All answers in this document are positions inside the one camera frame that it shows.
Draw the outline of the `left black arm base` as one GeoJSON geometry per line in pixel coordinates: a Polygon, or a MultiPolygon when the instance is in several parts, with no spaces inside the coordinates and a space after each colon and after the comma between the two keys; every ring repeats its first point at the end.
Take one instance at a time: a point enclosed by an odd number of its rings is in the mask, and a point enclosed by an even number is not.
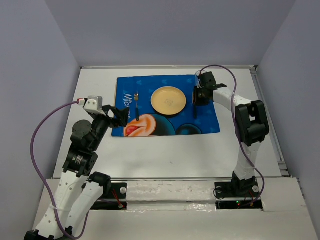
{"type": "Polygon", "coordinates": [[[109,191],[104,191],[91,210],[118,211],[127,209],[127,183],[112,182],[109,191]]]}

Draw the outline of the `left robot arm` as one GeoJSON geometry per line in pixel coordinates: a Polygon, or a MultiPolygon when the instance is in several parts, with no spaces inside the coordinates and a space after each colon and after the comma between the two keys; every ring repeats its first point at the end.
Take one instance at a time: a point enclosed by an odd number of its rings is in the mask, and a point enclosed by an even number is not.
{"type": "Polygon", "coordinates": [[[40,223],[26,233],[26,240],[77,240],[80,224],[86,224],[91,207],[112,190],[111,177],[92,172],[96,153],[109,128],[125,127],[129,109],[105,105],[84,110],[93,121],[79,120],[72,127],[71,145],[62,167],[59,185],[52,192],[40,173],[51,203],[40,223]]]}

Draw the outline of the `tan round plate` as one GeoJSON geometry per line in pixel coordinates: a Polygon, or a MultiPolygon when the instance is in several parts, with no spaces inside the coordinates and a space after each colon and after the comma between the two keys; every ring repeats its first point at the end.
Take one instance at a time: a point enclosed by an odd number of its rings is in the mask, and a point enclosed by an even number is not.
{"type": "Polygon", "coordinates": [[[187,104],[185,94],[173,86],[158,88],[151,96],[151,106],[159,114],[173,116],[184,110],[187,104]]]}

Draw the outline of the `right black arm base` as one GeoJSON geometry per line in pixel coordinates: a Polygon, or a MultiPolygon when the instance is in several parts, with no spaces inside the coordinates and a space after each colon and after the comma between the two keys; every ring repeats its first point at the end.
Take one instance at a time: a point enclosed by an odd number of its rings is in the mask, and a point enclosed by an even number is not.
{"type": "Polygon", "coordinates": [[[217,210],[262,210],[261,198],[256,199],[259,194],[260,189],[257,182],[238,193],[232,189],[231,182],[220,181],[214,183],[213,196],[216,199],[215,206],[217,210]]]}

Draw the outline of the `gold knife dark handle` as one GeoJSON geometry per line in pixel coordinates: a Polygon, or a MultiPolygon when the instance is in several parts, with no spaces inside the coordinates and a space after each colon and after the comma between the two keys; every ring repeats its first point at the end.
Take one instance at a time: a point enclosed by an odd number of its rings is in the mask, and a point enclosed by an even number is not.
{"type": "Polygon", "coordinates": [[[198,92],[198,87],[195,86],[193,88],[193,92],[192,92],[192,105],[193,105],[193,118],[196,119],[197,118],[197,92],[198,92]]]}

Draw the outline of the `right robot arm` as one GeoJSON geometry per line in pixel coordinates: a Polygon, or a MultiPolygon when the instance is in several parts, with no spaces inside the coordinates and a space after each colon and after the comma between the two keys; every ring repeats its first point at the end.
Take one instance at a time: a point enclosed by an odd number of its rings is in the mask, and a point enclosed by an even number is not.
{"type": "Polygon", "coordinates": [[[261,172],[256,160],[261,143],[270,132],[266,108],[261,100],[249,100],[230,90],[225,84],[216,82],[212,72],[200,72],[198,83],[193,89],[193,107],[209,103],[219,104],[231,112],[239,153],[231,181],[215,183],[217,199],[243,198],[248,193],[260,195],[256,175],[261,172]]]}

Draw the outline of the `clear drinking glass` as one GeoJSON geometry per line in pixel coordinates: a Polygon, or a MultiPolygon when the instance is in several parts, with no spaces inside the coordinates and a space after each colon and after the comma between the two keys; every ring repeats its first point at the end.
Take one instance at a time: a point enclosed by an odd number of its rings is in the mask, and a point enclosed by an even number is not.
{"type": "Polygon", "coordinates": [[[201,71],[198,70],[198,71],[195,73],[195,86],[197,86],[197,88],[201,88],[200,79],[199,79],[200,72],[201,72],[201,71]]]}

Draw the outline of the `blue cartoon placemat cloth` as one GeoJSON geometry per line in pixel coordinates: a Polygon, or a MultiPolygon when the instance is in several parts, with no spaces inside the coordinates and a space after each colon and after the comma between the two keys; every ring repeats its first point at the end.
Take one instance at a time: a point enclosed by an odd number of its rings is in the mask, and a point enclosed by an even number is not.
{"type": "Polygon", "coordinates": [[[213,103],[197,107],[197,118],[193,116],[192,93],[195,75],[154,75],[119,77],[116,82],[115,106],[129,108],[128,124],[112,130],[113,137],[148,137],[217,134],[220,132],[213,103]],[[152,94],[161,87],[175,87],[186,96],[186,106],[176,115],[163,115],[151,105],[152,94]],[[138,92],[139,121],[136,121],[138,92]]]}

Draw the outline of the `gold fork dark handle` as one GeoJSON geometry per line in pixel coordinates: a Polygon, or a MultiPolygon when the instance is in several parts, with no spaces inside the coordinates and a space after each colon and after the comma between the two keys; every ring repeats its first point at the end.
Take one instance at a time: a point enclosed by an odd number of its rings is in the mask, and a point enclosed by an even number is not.
{"type": "Polygon", "coordinates": [[[138,100],[139,100],[138,92],[134,94],[134,100],[135,100],[135,119],[138,122],[140,120],[140,114],[139,114],[139,108],[138,108],[138,100]]]}

